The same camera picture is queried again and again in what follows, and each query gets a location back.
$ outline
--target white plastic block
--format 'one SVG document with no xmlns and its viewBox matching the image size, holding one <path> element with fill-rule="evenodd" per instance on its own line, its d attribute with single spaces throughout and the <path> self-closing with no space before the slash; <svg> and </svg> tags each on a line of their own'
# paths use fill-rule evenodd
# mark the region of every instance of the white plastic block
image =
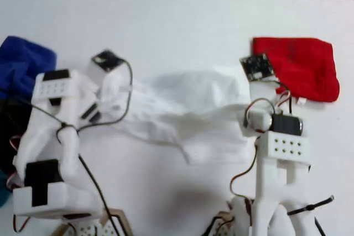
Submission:
<svg viewBox="0 0 354 236">
<path fill-rule="evenodd" d="M 89 213 L 88 219 L 102 214 L 102 202 L 90 191 L 78 189 L 64 182 L 48 184 L 48 203 L 32 206 L 32 187 L 14 189 L 14 214 L 37 218 L 58 219 L 65 214 Z"/>
<path fill-rule="evenodd" d="M 268 131 L 259 142 L 259 151 L 270 158 L 311 164 L 311 146 L 306 137 Z"/>
</svg>

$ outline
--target black wire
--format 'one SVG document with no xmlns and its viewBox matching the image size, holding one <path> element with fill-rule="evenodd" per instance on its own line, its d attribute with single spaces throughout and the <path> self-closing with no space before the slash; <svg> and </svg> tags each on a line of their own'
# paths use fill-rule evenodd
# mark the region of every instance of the black wire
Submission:
<svg viewBox="0 0 354 236">
<path fill-rule="evenodd" d="M 317 229 L 319 230 L 321 236 L 326 236 L 325 232 L 323 231 L 319 221 L 317 220 L 317 218 L 315 218 L 315 225 L 317 227 Z"/>
<path fill-rule="evenodd" d="M 209 226 L 206 228 L 205 232 L 202 234 L 202 236 L 209 236 L 212 226 L 214 225 L 214 223 L 218 220 L 218 219 L 222 219 L 222 217 L 213 217 Z"/>
<path fill-rule="evenodd" d="M 127 115 L 128 111 L 129 111 L 129 106 L 130 106 L 130 103 L 131 103 L 131 98 L 132 98 L 133 70 L 132 70 L 132 67 L 131 67 L 131 65 L 130 65 L 130 63 L 128 61 L 126 61 L 124 59 L 122 59 L 122 60 L 127 65 L 128 70 L 129 70 L 129 85 L 130 85 L 130 90 L 129 90 L 129 94 L 128 94 L 128 99 L 127 99 L 127 105 L 126 105 L 125 112 L 117 120 L 110 121 L 110 122 L 101 122 L 101 123 L 87 124 L 87 125 L 84 125 L 83 127 L 80 127 L 78 129 L 78 132 L 81 132 L 82 130 L 84 130 L 86 128 L 90 128 L 90 127 L 98 127 L 98 126 L 101 126 L 101 125 L 110 125 L 110 124 L 119 123 Z"/>
<path fill-rule="evenodd" d="M 223 223 L 220 224 L 219 227 L 217 227 L 216 231 L 215 231 L 215 236 L 217 236 L 217 234 L 219 233 L 219 230 L 221 229 L 222 226 L 224 226 L 227 223 L 233 222 L 235 220 L 235 218 L 233 217 L 232 219 L 230 219 L 229 221 L 225 221 Z"/>
<path fill-rule="evenodd" d="M 314 210 L 317 207 L 320 207 L 320 206 L 323 206 L 325 204 L 331 203 L 333 200 L 334 200 L 334 196 L 331 196 L 331 197 L 327 198 L 326 200 L 320 201 L 320 202 L 318 202 L 316 204 L 309 204 L 309 205 L 307 205 L 305 207 L 302 207 L 302 208 L 299 208 L 299 209 L 296 209 L 296 210 L 292 210 L 292 211 L 288 212 L 288 216 L 299 214 L 299 213 L 305 212 L 305 211 L 312 211 L 312 210 Z"/>
<path fill-rule="evenodd" d="M 110 212 L 110 209 L 108 208 L 108 205 L 106 203 L 106 200 L 105 200 L 105 197 L 103 196 L 103 193 L 101 191 L 101 188 L 100 186 L 98 185 L 95 177 L 93 176 L 92 172 L 90 171 L 89 167 L 86 165 L 84 159 L 81 157 L 81 155 L 79 154 L 79 160 L 81 161 L 81 164 L 83 165 L 83 167 L 85 168 L 85 170 L 87 171 L 88 175 L 90 176 L 93 184 L 96 186 L 97 190 L 98 190 L 98 193 L 100 194 L 100 198 L 103 202 L 103 205 L 105 207 L 105 210 L 107 212 L 107 215 L 108 215 L 108 218 L 110 219 L 111 223 L 112 223 L 112 226 L 114 228 L 114 231 L 117 233 L 117 236 L 119 236 L 119 231 L 113 221 L 113 218 L 112 218 L 112 215 L 111 215 L 111 212 Z"/>
<path fill-rule="evenodd" d="M 30 103 L 29 101 L 26 101 L 25 99 L 22 99 L 21 97 L 16 96 L 16 95 L 10 93 L 9 91 L 7 91 L 7 90 L 5 90 L 5 89 L 3 89 L 3 88 L 0 88 L 0 91 L 3 92 L 3 93 L 5 93 L 5 94 L 7 94 L 7 95 L 9 95 L 9 96 L 10 96 L 12 99 L 14 99 L 15 101 L 17 101 L 17 102 L 19 102 L 19 103 L 21 103 L 21 104 L 24 104 L 24 105 L 31 106 L 32 108 L 35 108 L 35 109 L 37 109 L 37 110 L 39 110 L 39 111 L 45 113 L 47 116 L 50 116 L 50 117 L 52 117 L 53 119 L 57 120 L 59 123 L 64 123 L 62 120 L 60 120 L 60 119 L 57 118 L 56 116 L 52 115 L 51 113 L 47 112 L 46 110 L 44 110 L 44 109 L 42 109 L 42 108 L 40 108 L 40 107 L 38 107 L 38 106 L 36 106 L 36 105 Z"/>
<path fill-rule="evenodd" d="M 258 80 L 260 82 L 266 82 L 266 83 L 270 83 L 270 82 L 274 82 L 276 84 L 278 84 L 281 87 L 284 87 L 287 91 L 290 91 L 289 87 L 287 85 L 285 85 L 284 83 L 281 83 L 280 81 L 277 80 Z M 293 113 L 293 103 L 292 103 L 292 96 L 291 96 L 291 91 L 290 91 L 290 98 L 289 98 L 289 113 L 292 114 Z"/>
<path fill-rule="evenodd" d="M 71 227 L 74 231 L 74 235 L 77 236 L 77 231 L 74 225 L 72 225 L 70 222 L 68 223 L 68 226 Z"/>
<path fill-rule="evenodd" d="M 121 225 L 121 228 L 123 230 L 124 235 L 128 236 L 128 232 L 126 231 L 126 228 L 125 228 L 125 226 L 124 226 L 124 224 L 123 224 L 123 222 L 121 220 L 121 217 L 119 215 L 111 215 L 111 216 L 116 217 L 118 219 L 118 222 Z"/>
</svg>

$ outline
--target brown wire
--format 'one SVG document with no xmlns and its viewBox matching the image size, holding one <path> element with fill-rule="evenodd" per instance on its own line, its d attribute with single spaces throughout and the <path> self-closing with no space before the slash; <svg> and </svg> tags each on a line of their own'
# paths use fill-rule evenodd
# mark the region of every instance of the brown wire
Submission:
<svg viewBox="0 0 354 236">
<path fill-rule="evenodd" d="M 233 184 L 234 180 L 236 180 L 237 178 L 239 178 L 239 177 L 241 177 L 241 176 L 243 176 L 243 175 L 248 174 L 249 171 L 252 170 L 252 168 L 254 167 L 254 163 L 256 162 L 257 149 L 258 149 L 257 146 L 254 145 L 254 158 L 253 158 L 253 161 L 252 161 L 250 167 L 249 167 L 246 171 L 244 171 L 244 172 L 242 172 L 242 173 L 240 173 L 240 174 L 238 174 L 238 175 L 235 175 L 233 178 L 231 178 L 231 181 L 230 181 L 230 191 L 231 191 L 231 193 L 233 193 L 235 196 L 241 196 L 241 197 L 243 197 L 243 198 L 245 198 L 245 199 L 248 199 L 247 196 L 244 196 L 244 195 L 240 195 L 240 194 L 235 193 L 235 192 L 233 191 L 233 189 L 232 189 L 232 184 Z"/>
<path fill-rule="evenodd" d="M 14 214 L 12 217 L 12 227 L 13 227 L 13 231 L 16 233 L 19 233 L 21 231 L 23 231 L 23 229 L 26 227 L 27 223 L 29 222 L 29 220 L 31 219 L 31 217 L 28 217 L 24 223 L 22 224 L 22 226 L 20 227 L 19 230 L 17 230 L 17 226 L 16 226 L 16 215 Z"/>
</svg>

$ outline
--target red wire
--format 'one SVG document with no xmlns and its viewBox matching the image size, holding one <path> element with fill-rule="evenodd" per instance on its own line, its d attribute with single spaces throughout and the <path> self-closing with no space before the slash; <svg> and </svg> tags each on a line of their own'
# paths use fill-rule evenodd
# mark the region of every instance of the red wire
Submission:
<svg viewBox="0 0 354 236">
<path fill-rule="evenodd" d="M 16 228 L 16 215 L 14 214 L 13 215 L 13 218 L 12 218 L 12 226 L 13 226 L 13 231 L 16 232 L 16 233 L 19 233 L 21 231 L 23 231 L 23 229 L 26 227 L 27 223 L 29 222 L 29 220 L 31 219 L 31 217 L 28 217 L 24 223 L 22 224 L 22 226 L 20 227 L 19 230 L 17 230 Z"/>
</svg>

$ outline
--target circuit board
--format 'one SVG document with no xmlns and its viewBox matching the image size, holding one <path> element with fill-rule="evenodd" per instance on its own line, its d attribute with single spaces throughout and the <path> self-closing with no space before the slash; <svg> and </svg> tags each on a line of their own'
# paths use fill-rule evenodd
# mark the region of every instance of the circuit board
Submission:
<svg viewBox="0 0 354 236">
<path fill-rule="evenodd" d="M 274 75 L 273 67 L 266 54 L 242 58 L 240 63 L 250 82 Z"/>
</svg>

